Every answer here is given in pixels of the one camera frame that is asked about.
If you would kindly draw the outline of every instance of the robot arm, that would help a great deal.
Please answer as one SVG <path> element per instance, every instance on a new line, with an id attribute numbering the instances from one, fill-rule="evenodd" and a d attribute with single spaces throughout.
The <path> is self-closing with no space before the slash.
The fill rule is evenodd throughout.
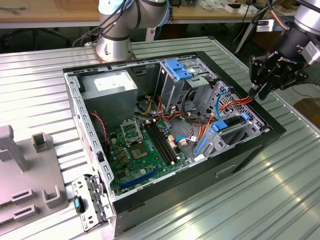
<path id="1" fill-rule="evenodd" d="M 318 82 L 309 81 L 305 65 L 320 62 L 320 0 L 296 0 L 299 6 L 290 26 L 282 25 L 283 34 L 264 56 L 252 56 L 249 70 L 252 88 L 249 95 L 257 93 L 261 100 L 276 89 L 287 89 L 294 85 Z"/>
<path id="2" fill-rule="evenodd" d="M 102 61 L 114 62 L 132 57 L 131 30 L 167 23 L 170 5 L 168 0 L 100 0 L 99 12 L 100 27 L 104 30 L 98 38 L 96 53 Z"/>

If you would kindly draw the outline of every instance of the open computer tower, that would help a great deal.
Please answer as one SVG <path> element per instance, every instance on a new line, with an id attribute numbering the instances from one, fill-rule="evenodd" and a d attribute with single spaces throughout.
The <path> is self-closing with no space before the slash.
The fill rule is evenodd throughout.
<path id="1" fill-rule="evenodd" d="M 92 166 L 72 183 L 85 232 L 109 221 L 119 236 L 243 169 L 285 132 L 204 52 L 63 72 Z"/>

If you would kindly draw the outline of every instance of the black robotic end effector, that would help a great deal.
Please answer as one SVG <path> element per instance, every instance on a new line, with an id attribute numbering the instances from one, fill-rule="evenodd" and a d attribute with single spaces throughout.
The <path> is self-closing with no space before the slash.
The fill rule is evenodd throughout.
<path id="1" fill-rule="evenodd" d="M 309 41 L 309 35 L 294 25 L 282 34 L 274 50 L 264 56 L 252 56 L 249 65 L 253 84 L 250 97 L 254 98 L 259 92 L 259 98 L 264 100 L 273 90 L 307 83 L 308 74 L 303 70 L 306 61 L 301 51 Z"/>

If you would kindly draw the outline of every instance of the yellow wire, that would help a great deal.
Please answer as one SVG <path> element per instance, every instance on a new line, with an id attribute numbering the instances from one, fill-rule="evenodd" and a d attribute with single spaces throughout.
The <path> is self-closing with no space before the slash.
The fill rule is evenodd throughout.
<path id="1" fill-rule="evenodd" d="M 249 98 L 249 96 L 247 96 L 247 97 L 245 97 L 245 98 L 242 98 L 242 99 L 236 99 L 236 101 L 242 101 L 242 100 L 246 100 L 246 99 L 248 99 Z"/>
<path id="2" fill-rule="evenodd" d="M 142 115 L 147 115 L 147 114 L 150 112 L 152 102 L 153 102 L 153 100 L 151 100 L 151 101 L 149 102 L 148 109 L 147 109 L 145 112 L 141 113 Z"/>

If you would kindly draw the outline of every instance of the ribbed aluminum surface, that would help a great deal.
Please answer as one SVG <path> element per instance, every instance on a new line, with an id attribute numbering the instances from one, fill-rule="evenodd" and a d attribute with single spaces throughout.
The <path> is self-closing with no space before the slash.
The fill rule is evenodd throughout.
<path id="1" fill-rule="evenodd" d="M 248 69 L 207 37 L 138 42 L 138 58 L 205 51 L 243 88 Z M 61 69 L 95 64 L 89 47 L 0 55 L 0 125 L 14 140 L 51 134 L 69 206 L 0 239 L 110 239 L 110 228 L 83 234 L 70 183 L 90 172 L 72 120 Z M 287 130 L 245 169 L 122 235 L 137 239 L 319 239 L 319 135 L 275 96 L 261 103 Z"/>

